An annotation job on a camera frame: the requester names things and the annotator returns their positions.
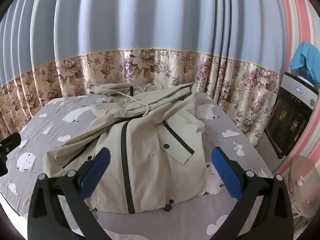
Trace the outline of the beige standing fan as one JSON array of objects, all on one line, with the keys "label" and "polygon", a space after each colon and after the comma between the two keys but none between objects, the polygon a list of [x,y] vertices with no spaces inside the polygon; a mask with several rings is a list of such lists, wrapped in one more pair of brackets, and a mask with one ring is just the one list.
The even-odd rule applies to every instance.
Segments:
[{"label": "beige standing fan", "polygon": [[319,210],[319,173],[304,156],[294,157],[290,164],[288,193],[294,217],[312,219]]}]

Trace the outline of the black glass door cabinet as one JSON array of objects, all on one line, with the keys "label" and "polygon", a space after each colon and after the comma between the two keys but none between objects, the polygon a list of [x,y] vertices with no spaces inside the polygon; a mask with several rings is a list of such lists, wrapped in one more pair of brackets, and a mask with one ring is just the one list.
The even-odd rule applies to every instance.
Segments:
[{"label": "black glass door cabinet", "polygon": [[305,78],[285,72],[265,134],[278,159],[288,156],[313,113],[318,91]]}]

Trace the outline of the blue floral curtain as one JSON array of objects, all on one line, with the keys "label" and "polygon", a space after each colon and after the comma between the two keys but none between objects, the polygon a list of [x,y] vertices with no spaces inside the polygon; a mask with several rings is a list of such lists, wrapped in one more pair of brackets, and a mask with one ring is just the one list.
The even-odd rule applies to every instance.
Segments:
[{"label": "blue floral curtain", "polygon": [[1,0],[1,137],[104,83],[195,83],[252,144],[284,69],[283,0]]}]

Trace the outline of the blue cloth on cabinet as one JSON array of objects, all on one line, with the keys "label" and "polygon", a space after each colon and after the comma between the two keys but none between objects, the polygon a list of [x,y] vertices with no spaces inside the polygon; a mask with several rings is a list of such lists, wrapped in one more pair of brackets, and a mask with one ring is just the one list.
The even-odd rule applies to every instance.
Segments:
[{"label": "blue cloth on cabinet", "polygon": [[319,50],[308,42],[302,42],[290,61],[290,69],[319,86]]}]

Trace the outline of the beige hooded jacket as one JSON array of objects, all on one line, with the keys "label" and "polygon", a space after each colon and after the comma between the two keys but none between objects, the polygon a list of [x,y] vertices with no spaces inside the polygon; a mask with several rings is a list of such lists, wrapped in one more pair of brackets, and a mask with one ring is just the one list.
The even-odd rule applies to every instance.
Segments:
[{"label": "beige hooded jacket", "polygon": [[196,87],[166,89],[130,83],[95,88],[103,101],[81,134],[47,152],[43,170],[58,177],[107,148],[111,161],[87,202],[103,212],[140,213],[178,204],[206,186],[202,134],[195,115]]}]

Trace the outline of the grey patterned bed sheet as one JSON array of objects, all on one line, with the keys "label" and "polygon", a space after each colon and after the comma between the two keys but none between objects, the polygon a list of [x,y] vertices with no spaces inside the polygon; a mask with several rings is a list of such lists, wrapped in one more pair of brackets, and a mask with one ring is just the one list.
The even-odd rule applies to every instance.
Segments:
[{"label": "grey patterned bed sheet", "polygon": [[[27,213],[35,181],[42,173],[44,154],[79,134],[94,120],[90,105],[101,95],[51,100],[21,131],[21,144],[8,156],[8,174],[1,178],[1,205],[14,227],[27,236]],[[101,227],[112,239],[210,239],[224,223],[236,200],[218,178],[211,152],[220,147],[244,170],[261,177],[271,172],[240,129],[206,94],[196,96],[197,114],[205,125],[206,189],[197,197],[163,210],[135,215],[94,211]]]}]

